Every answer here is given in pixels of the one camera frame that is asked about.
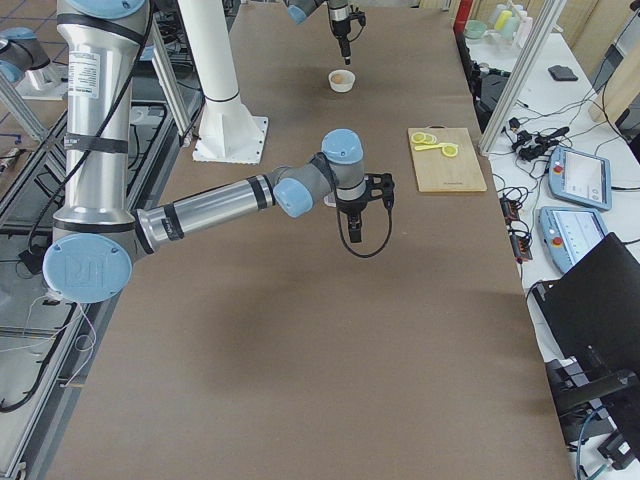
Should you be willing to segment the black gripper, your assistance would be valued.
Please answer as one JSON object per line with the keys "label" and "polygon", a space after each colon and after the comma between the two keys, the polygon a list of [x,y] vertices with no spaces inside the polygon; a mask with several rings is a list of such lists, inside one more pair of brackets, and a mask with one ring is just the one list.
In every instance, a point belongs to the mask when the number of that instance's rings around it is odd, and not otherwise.
{"label": "black gripper", "polygon": [[[329,6],[329,22],[333,36],[339,44],[342,56],[351,55],[350,41],[348,35],[351,32],[351,8],[349,5],[335,7]],[[344,57],[345,65],[351,64],[351,57]]]}
{"label": "black gripper", "polygon": [[369,203],[369,197],[362,195],[356,199],[344,200],[336,198],[336,208],[339,212],[344,213],[348,219],[348,234],[350,243],[361,241],[361,220],[362,212]]}

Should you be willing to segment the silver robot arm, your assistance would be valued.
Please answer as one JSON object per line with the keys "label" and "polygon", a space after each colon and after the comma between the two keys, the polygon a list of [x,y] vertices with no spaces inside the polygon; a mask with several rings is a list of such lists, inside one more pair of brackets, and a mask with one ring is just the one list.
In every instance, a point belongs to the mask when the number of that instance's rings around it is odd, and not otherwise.
{"label": "silver robot arm", "polygon": [[153,41],[149,1],[61,1],[58,33],[68,46],[66,173],[45,207],[52,241],[42,275],[57,298],[106,301],[129,282],[134,264],[167,243],[273,206],[297,218],[333,197],[346,242],[361,238],[361,214],[374,177],[358,135],[338,129],[300,167],[279,167],[160,204],[178,151],[197,129],[196,160],[255,165],[268,119],[243,104],[223,5],[180,1],[180,24],[201,85],[182,99],[163,74],[139,73]]}
{"label": "silver robot arm", "polygon": [[351,63],[351,47],[348,35],[354,11],[345,0],[291,0],[285,1],[287,12],[296,24],[306,21],[322,4],[327,5],[329,26],[339,44],[341,56],[346,65]]}

